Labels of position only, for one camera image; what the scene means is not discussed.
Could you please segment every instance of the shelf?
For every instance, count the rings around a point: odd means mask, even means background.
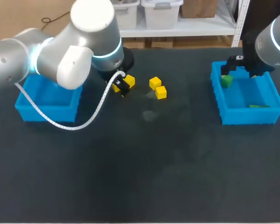
[[[214,18],[182,19],[179,15],[174,29],[148,30],[144,9],[138,8],[136,29],[121,30],[121,37],[163,37],[163,36],[211,36],[234,35],[236,23],[224,0],[218,0],[217,14]]]

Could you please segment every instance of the white plastic container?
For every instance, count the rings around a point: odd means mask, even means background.
[[[140,0],[112,0],[119,29],[135,29]]]
[[[141,0],[147,29],[173,29],[183,0]]]

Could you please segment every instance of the blue bin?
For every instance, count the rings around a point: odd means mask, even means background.
[[[223,125],[275,124],[280,116],[280,96],[270,74],[249,78],[245,69],[237,67],[230,72],[231,86],[222,88],[221,66],[224,64],[226,62],[214,62],[210,77]],[[250,105],[270,107],[250,108]]]
[[[75,122],[82,86],[67,90],[44,76],[30,75],[23,86],[35,104],[55,122]],[[15,108],[24,121],[46,121],[20,93]]]

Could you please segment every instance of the cable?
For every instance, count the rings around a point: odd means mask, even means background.
[[[43,23],[45,23],[45,25],[42,27],[42,31],[43,31],[43,29],[45,29],[45,27],[46,27],[47,25],[49,25],[50,23],[55,22],[55,21],[61,19],[62,17],[66,16],[66,15],[69,14],[69,13],[70,13],[70,11],[67,12],[67,13],[64,13],[63,15],[59,16],[58,18],[56,18],[56,19],[54,19],[54,20],[51,20],[49,17],[44,17],[44,18],[42,18],[41,21],[42,21]]]
[[[53,120],[51,120],[50,118],[48,118],[39,108],[38,106],[33,102],[33,100],[30,98],[30,96],[26,93],[26,91],[23,89],[23,87],[18,84],[18,83],[15,83],[15,86],[19,88],[19,90],[24,94],[24,96],[26,97],[26,99],[29,101],[29,103],[34,107],[34,109],[36,109],[36,111],[43,117],[45,118],[48,122],[50,122],[52,125],[58,127],[58,128],[61,128],[61,129],[65,129],[65,130],[68,130],[68,131],[77,131],[77,130],[80,130],[80,129],[83,129],[85,127],[87,127],[94,119],[95,117],[97,116],[98,112],[100,111],[105,99],[106,99],[106,96],[111,88],[111,85],[113,84],[114,80],[117,78],[117,76],[120,76],[122,75],[123,77],[125,76],[125,73],[123,71],[117,71],[110,79],[110,81],[108,82],[106,88],[105,88],[105,91],[104,91],[104,94],[95,110],[95,112],[93,113],[93,115],[90,117],[90,119],[84,123],[83,125],[80,125],[80,126],[77,126],[77,127],[67,127],[67,126],[63,126],[63,125],[60,125],[56,122],[54,122]]]

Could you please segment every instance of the yellow cube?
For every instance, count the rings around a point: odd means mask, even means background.
[[[156,87],[155,88],[155,95],[158,99],[165,99],[167,98],[167,90],[164,86]]]
[[[162,81],[158,77],[154,77],[149,80],[149,86],[153,90],[155,90],[156,87],[159,87],[162,85]]]
[[[130,75],[127,75],[123,80],[129,84],[130,88],[132,88],[136,84],[135,77]]]
[[[120,91],[120,89],[115,84],[112,84],[112,89],[114,90],[114,92]]]

